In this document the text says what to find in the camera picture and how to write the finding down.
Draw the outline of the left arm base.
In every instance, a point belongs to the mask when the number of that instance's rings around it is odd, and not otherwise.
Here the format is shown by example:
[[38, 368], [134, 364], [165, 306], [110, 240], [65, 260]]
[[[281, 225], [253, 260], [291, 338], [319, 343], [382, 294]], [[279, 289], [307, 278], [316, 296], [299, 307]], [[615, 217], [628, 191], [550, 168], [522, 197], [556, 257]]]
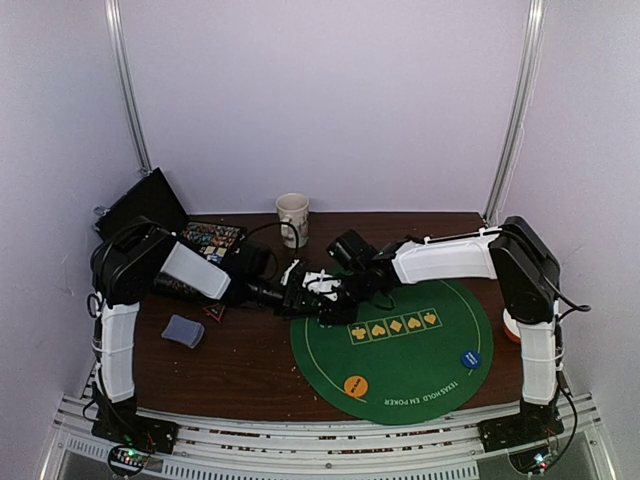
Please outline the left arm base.
[[135, 414], [126, 425], [107, 407], [100, 407], [92, 427], [93, 436], [148, 453], [171, 454], [179, 426], [172, 421]]

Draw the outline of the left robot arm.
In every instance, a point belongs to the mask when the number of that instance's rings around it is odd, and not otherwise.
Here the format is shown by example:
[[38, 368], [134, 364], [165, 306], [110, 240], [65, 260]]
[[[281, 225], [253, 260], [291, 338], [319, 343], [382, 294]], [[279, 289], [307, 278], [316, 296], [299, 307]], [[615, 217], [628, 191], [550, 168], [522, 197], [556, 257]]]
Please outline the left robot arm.
[[285, 284], [262, 277], [271, 253], [243, 239], [219, 263], [194, 250], [186, 240], [144, 216], [125, 224], [96, 248], [90, 265], [100, 308], [100, 333], [94, 342], [98, 354], [98, 385], [111, 402], [135, 396], [133, 348], [140, 302], [163, 273], [202, 296], [229, 306], [254, 302], [283, 317], [316, 315], [317, 294], [303, 286], [304, 265], [298, 261]]

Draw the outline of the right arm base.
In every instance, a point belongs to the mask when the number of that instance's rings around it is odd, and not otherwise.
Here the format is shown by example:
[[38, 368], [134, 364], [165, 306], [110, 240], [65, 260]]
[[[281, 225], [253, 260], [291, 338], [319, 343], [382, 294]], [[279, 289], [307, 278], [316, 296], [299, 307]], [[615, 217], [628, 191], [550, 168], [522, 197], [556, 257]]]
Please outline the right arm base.
[[520, 401], [519, 412], [478, 424], [485, 452], [493, 452], [545, 440], [548, 434], [561, 434], [564, 425], [554, 402], [537, 405]]

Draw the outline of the blue small blind button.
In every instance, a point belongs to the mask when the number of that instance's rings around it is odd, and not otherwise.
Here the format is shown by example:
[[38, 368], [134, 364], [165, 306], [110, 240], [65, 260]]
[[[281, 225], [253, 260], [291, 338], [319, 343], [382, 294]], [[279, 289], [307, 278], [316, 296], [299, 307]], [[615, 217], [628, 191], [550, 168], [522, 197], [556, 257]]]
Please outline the blue small blind button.
[[481, 367], [482, 357], [477, 351], [468, 350], [461, 355], [461, 363], [465, 368], [475, 370]]

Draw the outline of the orange big blind button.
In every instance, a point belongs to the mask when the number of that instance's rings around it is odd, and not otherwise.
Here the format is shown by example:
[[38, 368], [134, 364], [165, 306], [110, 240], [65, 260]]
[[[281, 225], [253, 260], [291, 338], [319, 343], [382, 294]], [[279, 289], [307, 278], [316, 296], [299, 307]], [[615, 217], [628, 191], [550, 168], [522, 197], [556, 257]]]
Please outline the orange big blind button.
[[369, 383], [365, 377], [353, 375], [344, 381], [343, 389], [347, 396], [361, 399], [368, 393]]

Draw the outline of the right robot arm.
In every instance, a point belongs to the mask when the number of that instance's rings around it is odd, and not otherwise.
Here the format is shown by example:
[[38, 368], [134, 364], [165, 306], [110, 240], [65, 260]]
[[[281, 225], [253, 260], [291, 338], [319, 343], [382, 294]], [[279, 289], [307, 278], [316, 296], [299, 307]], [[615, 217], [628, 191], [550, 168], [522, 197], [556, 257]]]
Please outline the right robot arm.
[[559, 394], [561, 322], [559, 263], [527, 221], [511, 216], [498, 227], [442, 238], [408, 236], [378, 250], [349, 230], [327, 249], [346, 271], [320, 301], [324, 325], [347, 325], [359, 305], [378, 293], [426, 281], [497, 281], [508, 316], [520, 334], [523, 386], [529, 405], [513, 419], [519, 440], [535, 440], [551, 424]]

